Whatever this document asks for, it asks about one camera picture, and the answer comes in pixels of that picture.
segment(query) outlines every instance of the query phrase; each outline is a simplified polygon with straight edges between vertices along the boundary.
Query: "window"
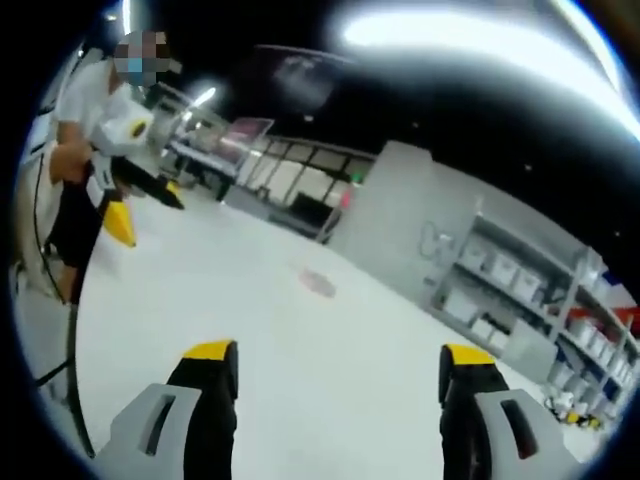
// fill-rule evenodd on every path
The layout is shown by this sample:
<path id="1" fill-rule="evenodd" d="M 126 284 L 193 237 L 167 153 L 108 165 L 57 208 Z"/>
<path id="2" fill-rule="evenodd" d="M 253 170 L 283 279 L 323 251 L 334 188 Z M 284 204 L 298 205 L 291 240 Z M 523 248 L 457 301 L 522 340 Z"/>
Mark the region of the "window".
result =
<path id="1" fill-rule="evenodd" d="M 277 158 L 274 158 L 271 155 L 263 155 L 258 162 L 258 168 L 255 169 L 253 174 L 250 174 L 250 178 L 247 178 L 246 186 L 251 190 L 257 190 L 258 188 L 265 186 L 265 183 L 278 163 L 279 160 Z"/>
<path id="2" fill-rule="evenodd" d="M 260 163 L 261 157 L 262 153 L 256 150 L 251 151 L 238 172 L 238 185 L 245 185 L 247 183 L 253 169 L 255 168 L 257 170 L 256 166 Z"/>
<path id="3" fill-rule="evenodd" d="M 291 205 L 298 193 L 304 193 L 316 200 L 322 201 L 332 183 L 333 178 L 323 171 L 306 167 L 298 182 L 293 186 L 291 193 L 285 199 L 286 205 Z"/>
<path id="4" fill-rule="evenodd" d="M 293 160 L 295 162 L 306 162 L 307 160 L 309 160 L 312 152 L 313 147 L 295 143 L 287 152 L 287 160 Z"/>
<path id="5" fill-rule="evenodd" d="M 311 159 L 311 165 L 335 170 L 336 172 L 344 165 L 345 155 L 332 152 L 331 150 L 319 149 Z"/>
<path id="6" fill-rule="evenodd" d="M 303 167 L 299 162 L 289 160 L 282 160 L 279 163 L 278 170 L 273 174 L 266 187 L 269 189 L 269 200 L 282 205 L 289 188 L 291 188 Z"/>
<path id="7" fill-rule="evenodd" d="M 274 157 L 279 157 L 287 150 L 288 146 L 289 144 L 285 142 L 273 142 L 269 147 L 268 152 Z"/>
<path id="8" fill-rule="evenodd" d="M 364 179 L 366 178 L 367 173 L 369 173 L 372 163 L 373 162 L 371 160 L 367 160 L 365 158 L 352 158 L 349 160 L 349 164 L 345 171 L 349 176 L 359 174 Z"/>
<path id="9" fill-rule="evenodd" d="M 331 191 L 327 195 L 324 203 L 329 205 L 330 207 L 337 207 L 340 204 L 340 199 L 349 188 L 349 184 L 347 182 L 343 182 L 342 180 L 337 180 L 336 183 L 331 187 Z"/>

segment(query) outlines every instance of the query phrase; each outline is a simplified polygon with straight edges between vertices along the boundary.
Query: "white t-shirt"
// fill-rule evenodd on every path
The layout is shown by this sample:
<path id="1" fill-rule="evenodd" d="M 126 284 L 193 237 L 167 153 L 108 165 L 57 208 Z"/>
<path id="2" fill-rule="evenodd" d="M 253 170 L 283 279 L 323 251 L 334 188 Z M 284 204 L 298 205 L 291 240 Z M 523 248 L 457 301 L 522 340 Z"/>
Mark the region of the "white t-shirt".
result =
<path id="1" fill-rule="evenodd" d="M 103 115 L 109 115 L 109 111 L 119 102 L 131 98 L 131 86 L 126 83 L 109 95 L 110 68 L 111 62 L 105 60 L 87 65 L 72 77 L 60 103 L 56 105 L 55 119 L 60 122 L 78 123 L 85 138 L 89 138 Z M 57 128 L 56 121 L 52 122 L 51 128 Z M 53 294 L 53 289 L 44 271 L 38 243 L 40 246 L 44 245 L 60 207 L 63 183 L 52 185 L 49 177 L 51 153 L 56 145 L 55 141 L 51 141 L 40 154 L 22 162 L 16 184 L 16 228 L 25 270 L 29 283 L 49 295 Z M 36 241 L 34 209 L 39 242 Z"/>
<path id="2" fill-rule="evenodd" d="M 56 105 L 56 119 L 80 124 L 87 139 L 104 115 L 110 116 L 110 111 L 118 111 L 119 104 L 128 102 L 132 96 L 128 83 L 123 83 L 109 95 L 111 65 L 111 60 L 87 65 L 73 78 Z"/>

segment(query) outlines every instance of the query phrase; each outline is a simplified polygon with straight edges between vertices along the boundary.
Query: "wall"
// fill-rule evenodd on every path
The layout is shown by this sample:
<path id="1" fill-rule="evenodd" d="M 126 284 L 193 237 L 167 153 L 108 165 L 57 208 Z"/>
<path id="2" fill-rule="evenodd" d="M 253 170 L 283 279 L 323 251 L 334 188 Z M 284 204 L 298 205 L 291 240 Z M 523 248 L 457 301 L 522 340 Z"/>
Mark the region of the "wall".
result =
<path id="1" fill-rule="evenodd" d="M 569 262 L 581 243 L 560 226 L 510 195 L 433 161 L 431 154 L 388 142 L 336 227 L 329 247 L 416 303 L 424 303 L 444 266 L 419 252 L 422 228 L 433 222 L 461 241 L 483 212 Z"/>

